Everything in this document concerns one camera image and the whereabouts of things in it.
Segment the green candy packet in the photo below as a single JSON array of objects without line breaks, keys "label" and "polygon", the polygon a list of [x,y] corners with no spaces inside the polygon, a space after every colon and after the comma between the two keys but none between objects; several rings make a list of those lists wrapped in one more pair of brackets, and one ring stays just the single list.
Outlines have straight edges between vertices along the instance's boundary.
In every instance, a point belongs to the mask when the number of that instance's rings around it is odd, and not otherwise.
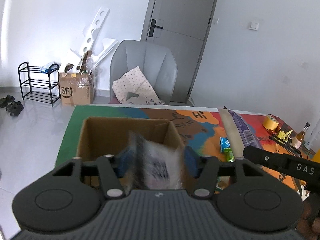
[{"label": "green candy packet", "polygon": [[234,157],[234,154],[233,154],[231,148],[224,148],[223,149],[223,154],[224,154],[225,159],[226,159],[227,162],[233,163],[235,161],[235,157]]}]

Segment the blue candy packet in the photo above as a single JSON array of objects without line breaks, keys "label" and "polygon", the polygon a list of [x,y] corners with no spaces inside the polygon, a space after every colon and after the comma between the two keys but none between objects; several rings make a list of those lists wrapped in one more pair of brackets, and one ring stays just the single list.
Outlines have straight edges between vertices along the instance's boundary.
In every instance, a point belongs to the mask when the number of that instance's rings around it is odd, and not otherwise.
[{"label": "blue candy packet", "polygon": [[225,149],[231,148],[227,137],[220,138],[220,152],[222,153]]}]

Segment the white bread snack pack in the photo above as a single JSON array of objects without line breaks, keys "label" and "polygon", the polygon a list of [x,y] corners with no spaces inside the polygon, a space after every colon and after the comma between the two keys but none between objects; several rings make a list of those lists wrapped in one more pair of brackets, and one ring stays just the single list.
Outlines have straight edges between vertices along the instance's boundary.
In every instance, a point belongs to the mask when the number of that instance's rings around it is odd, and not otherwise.
[{"label": "white bread snack pack", "polygon": [[129,168],[124,190],[180,190],[183,188],[182,146],[175,132],[167,127],[154,131],[146,139],[129,133]]}]

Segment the purple snack pack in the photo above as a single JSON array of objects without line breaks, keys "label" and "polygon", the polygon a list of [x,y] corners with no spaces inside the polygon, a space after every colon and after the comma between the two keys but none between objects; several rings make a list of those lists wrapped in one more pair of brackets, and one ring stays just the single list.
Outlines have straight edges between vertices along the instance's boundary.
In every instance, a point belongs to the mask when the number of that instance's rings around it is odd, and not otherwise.
[{"label": "purple snack pack", "polygon": [[219,108],[219,115],[225,128],[235,159],[243,159],[243,150],[247,146],[263,149],[255,133],[238,113]]}]

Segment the clear plastic bottle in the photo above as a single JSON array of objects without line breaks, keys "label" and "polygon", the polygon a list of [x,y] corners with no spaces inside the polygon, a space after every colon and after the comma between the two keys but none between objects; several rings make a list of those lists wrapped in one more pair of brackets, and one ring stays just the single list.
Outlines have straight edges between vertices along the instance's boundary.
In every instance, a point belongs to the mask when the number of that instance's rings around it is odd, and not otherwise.
[{"label": "clear plastic bottle", "polygon": [[308,140],[304,144],[305,148],[308,151],[311,150],[311,147],[312,147],[314,141],[317,139],[317,137],[319,135],[319,130],[320,130],[320,119],[317,121],[317,124],[314,127],[313,131],[311,132],[310,137],[308,138]]}]

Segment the small brown glass bottle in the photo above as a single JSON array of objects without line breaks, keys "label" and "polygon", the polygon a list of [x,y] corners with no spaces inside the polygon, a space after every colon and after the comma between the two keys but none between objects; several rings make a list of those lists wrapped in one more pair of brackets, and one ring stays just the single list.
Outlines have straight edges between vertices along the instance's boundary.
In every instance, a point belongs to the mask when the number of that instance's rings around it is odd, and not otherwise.
[{"label": "small brown glass bottle", "polygon": [[304,141],[305,134],[306,134],[309,127],[310,127],[310,124],[307,122],[304,125],[303,129],[298,134],[296,134],[294,137],[292,137],[292,140],[291,140],[292,147],[294,147],[297,150],[300,148],[302,142]]}]

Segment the black folding stand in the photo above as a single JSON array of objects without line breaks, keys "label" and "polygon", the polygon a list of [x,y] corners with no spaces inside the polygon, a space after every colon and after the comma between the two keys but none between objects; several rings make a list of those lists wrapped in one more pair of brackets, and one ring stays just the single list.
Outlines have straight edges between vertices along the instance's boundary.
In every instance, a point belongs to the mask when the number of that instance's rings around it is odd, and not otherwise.
[{"label": "black folding stand", "polygon": [[285,142],[284,140],[276,137],[275,135],[270,135],[268,138],[274,141],[277,145],[287,150],[289,154],[295,155],[297,157],[312,159],[315,155],[315,152],[313,152],[313,150],[307,150],[304,146],[302,148],[296,149],[289,142]]}]

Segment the yellow crumpled wrapper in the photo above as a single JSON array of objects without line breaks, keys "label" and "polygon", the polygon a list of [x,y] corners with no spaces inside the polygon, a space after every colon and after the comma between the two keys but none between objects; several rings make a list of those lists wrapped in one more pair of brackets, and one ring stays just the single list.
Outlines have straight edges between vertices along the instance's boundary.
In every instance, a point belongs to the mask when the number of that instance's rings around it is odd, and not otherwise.
[{"label": "yellow crumpled wrapper", "polygon": [[285,142],[287,142],[289,140],[289,137],[292,133],[292,130],[285,132],[285,131],[279,131],[279,133],[277,134],[277,137]]}]

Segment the colourful cartoon table mat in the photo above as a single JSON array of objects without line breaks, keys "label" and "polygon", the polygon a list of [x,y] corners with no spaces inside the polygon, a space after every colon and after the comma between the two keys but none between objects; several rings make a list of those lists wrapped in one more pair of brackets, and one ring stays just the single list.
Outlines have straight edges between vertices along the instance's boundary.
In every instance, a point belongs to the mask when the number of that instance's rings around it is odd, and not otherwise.
[{"label": "colourful cartoon table mat", "polygon": [[76,106],[63,137],[56,165],[72,157],[94,161],[117,155],[129,144],[129,133],[174,148],[190,146],[199,155],[220,161],[220,138],[225,127],[217,110],[151,109],[134,107]]}]

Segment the open cardboard box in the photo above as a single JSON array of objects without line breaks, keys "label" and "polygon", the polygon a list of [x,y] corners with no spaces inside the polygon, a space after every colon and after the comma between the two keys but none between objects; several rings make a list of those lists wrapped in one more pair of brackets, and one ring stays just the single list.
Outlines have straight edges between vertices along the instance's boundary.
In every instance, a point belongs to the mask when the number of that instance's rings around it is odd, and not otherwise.
[{"label": "open cardboard box", "polygon": [[129,133],[136,132],[146,139],[154,131],[170,127],[182,146],[182,189],[188,189],[192,178],[184,164],[184,143],[173,122],[165,119],[105,118],[89,117],[82,123],[77,155],[84,161],[94,161],[106,154],[117,155],[129,148]]}]

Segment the yellow tape roll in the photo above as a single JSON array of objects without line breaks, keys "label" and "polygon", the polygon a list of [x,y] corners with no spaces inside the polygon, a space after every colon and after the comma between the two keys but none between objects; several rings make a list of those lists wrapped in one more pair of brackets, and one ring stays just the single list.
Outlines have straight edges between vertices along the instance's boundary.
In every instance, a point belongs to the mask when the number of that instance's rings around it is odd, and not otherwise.
[{"label": "yellow tape roll", "polygon": [[278,125],[279,125],[279,122],[274,116],[271,116],[271,115],[265,116],[263,120],[263,126],[265,129],[275,131]]}]

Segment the dotted beige cushion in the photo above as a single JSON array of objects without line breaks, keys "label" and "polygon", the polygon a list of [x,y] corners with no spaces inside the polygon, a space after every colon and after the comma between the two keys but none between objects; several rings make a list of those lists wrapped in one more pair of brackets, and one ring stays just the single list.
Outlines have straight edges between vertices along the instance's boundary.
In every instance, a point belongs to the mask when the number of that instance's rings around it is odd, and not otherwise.
[{"label": "dotted beige cushion", "polygon": [[129,105],[164,105],[143,72],[137,66],[113,81],[112,90],[117,100]]}]

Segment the SF cardboard shipping box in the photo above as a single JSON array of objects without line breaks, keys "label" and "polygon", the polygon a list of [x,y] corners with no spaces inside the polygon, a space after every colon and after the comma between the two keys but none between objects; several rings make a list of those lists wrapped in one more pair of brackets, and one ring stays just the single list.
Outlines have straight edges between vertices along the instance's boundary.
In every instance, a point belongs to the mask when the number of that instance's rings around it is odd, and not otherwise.
[{"label": "SF cardboard shipping box", "polygon": [[63,105],[90,105],[95,96],[95,76],[93,73],[59,73],[59,88]]}]

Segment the grey padded chair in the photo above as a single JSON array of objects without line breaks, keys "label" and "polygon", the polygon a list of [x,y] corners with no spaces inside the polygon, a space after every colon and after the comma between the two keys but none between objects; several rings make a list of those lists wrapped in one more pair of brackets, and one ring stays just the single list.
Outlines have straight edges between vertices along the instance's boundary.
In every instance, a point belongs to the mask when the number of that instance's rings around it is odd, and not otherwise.
[{"label": "grey padded chair", "polygon": [[172,52],[164,46],[136,40],[123,40],[113,54],[110,65],[110,98],[115,98],[112,83],[135,67],[140,68],[159,99],[169,104],[178,74]]}]

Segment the black shoe rack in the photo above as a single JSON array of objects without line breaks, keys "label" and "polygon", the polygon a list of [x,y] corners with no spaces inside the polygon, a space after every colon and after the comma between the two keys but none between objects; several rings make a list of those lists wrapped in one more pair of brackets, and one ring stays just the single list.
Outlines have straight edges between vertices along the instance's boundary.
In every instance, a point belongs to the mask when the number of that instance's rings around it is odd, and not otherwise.
[{"label": "black shoe rack", "polygon": [[18,66],[18,79],[22,99],[50,104],[52,107],[61,100],[59,76],[57,74],[59,65],[52,63],[43,72],[39,66],[31,66],[23,62]]}]

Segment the black sandals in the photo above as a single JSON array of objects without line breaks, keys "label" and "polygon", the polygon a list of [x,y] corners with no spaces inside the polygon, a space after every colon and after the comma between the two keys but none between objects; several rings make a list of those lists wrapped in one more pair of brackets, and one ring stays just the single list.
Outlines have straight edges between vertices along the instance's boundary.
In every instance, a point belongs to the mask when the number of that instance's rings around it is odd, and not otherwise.
[{"label": "black sandals", "polygon": [[11,95],[1,98],[0,107],[5,108],[5,110],[13,117],[19,116],[21,111],[24,109],[22,103],[20,101],[16,101]]}]

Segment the white perforated foam board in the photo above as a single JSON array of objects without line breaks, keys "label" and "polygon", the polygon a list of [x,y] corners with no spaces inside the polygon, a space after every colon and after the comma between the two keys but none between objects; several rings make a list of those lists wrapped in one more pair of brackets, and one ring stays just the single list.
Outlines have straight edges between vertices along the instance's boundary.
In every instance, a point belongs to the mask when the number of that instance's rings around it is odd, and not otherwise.
[{"label": "white perforated foam board", "polygon": [[[92,49],[98,40],[101,28],[109,13],[109,8],[100,7],[91,24],[85,27],[82,33],[78,35],[72,43],[70,51],[72,51],[79,59],[81,59],[89,50],[93,51]],[[107,57],[111,50],[118,44],[118,41],[112,38],[102,38],[101,43],[103,46],[102,51],[99,54],[92,53],[90,56],[92,69],[97,67],[98,64]]]}]

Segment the grey door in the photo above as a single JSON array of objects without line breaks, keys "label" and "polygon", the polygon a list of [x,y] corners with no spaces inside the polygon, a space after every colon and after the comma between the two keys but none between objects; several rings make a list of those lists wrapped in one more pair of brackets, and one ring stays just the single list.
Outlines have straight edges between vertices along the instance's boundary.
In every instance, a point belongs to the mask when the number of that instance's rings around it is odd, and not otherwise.
[{"label": "grey door", "polygon": [[[217,0],[149,0],[141,39],[169,48],[178,68],[171,100],[186,102],[199,70]],[[163,29],[148,37],[151,20]]]}]

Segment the white wall switch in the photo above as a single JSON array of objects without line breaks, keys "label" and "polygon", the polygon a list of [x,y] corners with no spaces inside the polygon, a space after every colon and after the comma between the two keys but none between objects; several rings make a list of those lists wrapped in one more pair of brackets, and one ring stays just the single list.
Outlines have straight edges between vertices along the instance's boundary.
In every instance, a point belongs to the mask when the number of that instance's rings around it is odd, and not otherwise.
[{"label": "white wall switch", "polygon": [[259,29],[259,22],[251,21],[249,25],[250,30],[258,31]]}]

